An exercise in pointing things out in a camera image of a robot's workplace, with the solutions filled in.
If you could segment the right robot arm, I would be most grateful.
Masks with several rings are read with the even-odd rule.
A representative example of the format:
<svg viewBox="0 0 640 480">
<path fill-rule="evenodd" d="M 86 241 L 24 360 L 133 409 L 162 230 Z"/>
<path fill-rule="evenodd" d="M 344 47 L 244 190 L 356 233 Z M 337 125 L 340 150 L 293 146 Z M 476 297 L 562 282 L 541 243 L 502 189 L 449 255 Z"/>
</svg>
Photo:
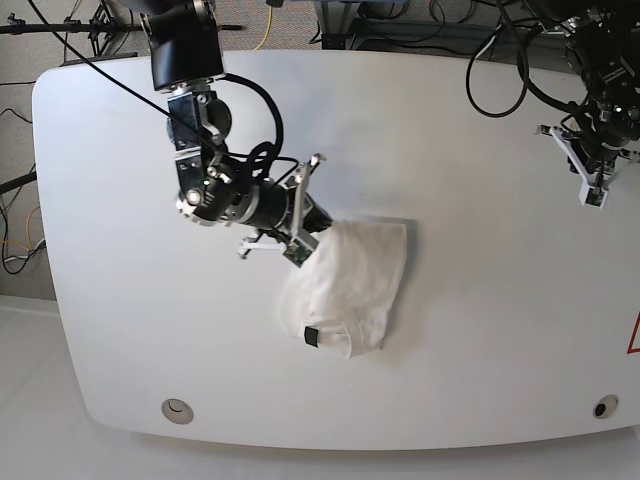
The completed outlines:
<svg viewBox="0 0 640 480">
<path fill-rule="evenodd" d="M 154 88 L 167 94 L 167 132 L 175 148 L 177 208 L 187 219 L 211 226 L 239 224 L 256 234 L 238 254 L 274 248 L 302 266 L 319 246 L 317 233 L 333 220 L 308 193 L 312 174 L 323 161 L 315 154 L 275 180 L 281 160 L 284 122 L 269 93 L 257 83 L 226 72 L 219 26 L 211 1 L 128 1 L 139 14 L 151 53 Z M 216 80 L 255 92 L 274 120 L 275 138 L 247 154 L 233 153 L 226 139 L 232 127 L 228 106 L 211 89 Z"/>
</svg>

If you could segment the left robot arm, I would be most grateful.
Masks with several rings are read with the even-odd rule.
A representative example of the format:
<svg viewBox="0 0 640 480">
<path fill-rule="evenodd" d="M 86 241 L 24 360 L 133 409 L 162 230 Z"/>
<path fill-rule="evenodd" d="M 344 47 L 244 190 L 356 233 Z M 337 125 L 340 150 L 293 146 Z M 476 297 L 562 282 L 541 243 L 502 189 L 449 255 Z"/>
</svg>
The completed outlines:
<svg viewBox="0 0 640 480">
<path fill-rule="evenodd" d="M 516 45 L 522 96 L 532 94 L 564 113 L 559 125 L 541 125 L 581 178 L 580 201 L 603 207 L 616 176 L 616 162 L 639 160 L 628 144 L 639 139 L 639 4 L 636 1 L 527 1 L 529 17 L 515 20 L 496 4 L 499 24 L 471 55 L 476 62 L 508 31 Z M 543 33 L 562 34 L 565 57 L 580 77 L 585 96 L 564 102 L 541 90 L 530 74 L 528 49 Z"/>
</svg>

